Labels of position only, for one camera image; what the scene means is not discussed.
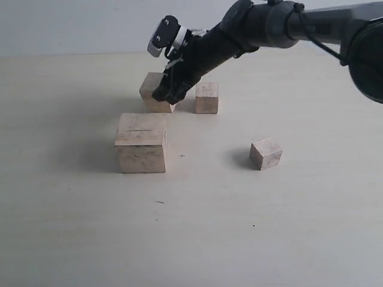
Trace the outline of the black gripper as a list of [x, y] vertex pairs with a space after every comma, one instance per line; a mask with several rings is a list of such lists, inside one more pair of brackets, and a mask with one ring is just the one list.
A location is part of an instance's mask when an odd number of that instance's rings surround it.
[[182, 61], [164, 71], [153, 91], [158, 102], [177, 104], [200, 79], [239, 52], [239, 44], [216, 25], [204, 36], [194, 36], [184, 47]]

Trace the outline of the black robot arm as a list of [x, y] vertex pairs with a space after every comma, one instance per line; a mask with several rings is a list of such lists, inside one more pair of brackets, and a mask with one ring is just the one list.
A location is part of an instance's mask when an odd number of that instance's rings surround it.
[[201, 78], [231, 58], [263, 47], [291, 48], [309, 41], [346, 66], [368, 99], [382, 102], [382, 2], [308, 10], [294, 1], [236, 1], [211, 29], [189, 29], [161, 19], [148, 43], [168, 60], [152, 97], [174, 105]]

